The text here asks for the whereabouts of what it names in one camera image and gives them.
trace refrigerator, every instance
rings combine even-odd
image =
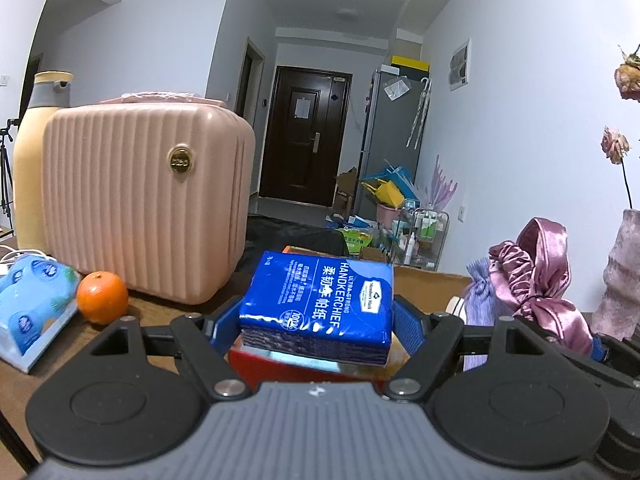
[[[406,146],[406,143],[418,111],[424,83],[409,78],[411,89],[392,101],[385,92],[385,84],[396,77],[398,76],[384,72],[381,68],[377,69],[373,75],[369,109],[367,110],[360,150],[358,182],[367,176],[381,173],[387,167],[387,161],[393,167],[406,168],[412,179],[415,179],[424,137],[424,132],[418,131],[419,120],[409,147]],[[420,138],[417,147],[415,147],[415,139],[418,135]],[[376,219],[376,203],[369,192],[360,184],[356,190],[353,214],[370,220]]]

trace cardboard box lid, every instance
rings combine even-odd
[[[349,171],[341,173],[338,175],[336,182],[338,184],[338,191],[353,195],[358,183],[358,170],[351,168]]]
[[[292,246],[286,247],[282,252],[336,257]],[[459,274],[444,274],[415,267],[394,266],[394,294],[404,297],[425,314],[444,312],[454,296],[464,298],[465,290],[471,281],[469,276],[460,276]]]

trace pink satin scrunchie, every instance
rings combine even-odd
[[[533,218],[516,243],[489,249],[489,276],[496,296],[516,316],[555,333],[559,343],[591,354],[593,339],[584,317],[562,295],[571,283],[566,230],[545,218]]]

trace tissue box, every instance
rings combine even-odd
[[[265,252],[239,314],[245,344],[313,358],[384,365],[393,267]]]
[[[0,280],[0,358],[27,373],[78,309],[79,278],[63,264],[22,256]]]

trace pink suitcase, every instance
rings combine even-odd
[[[100,104],[57,112],[44,134],[51,253],[141,292],[207,301],[244,250],[255,137],[220,102]]]

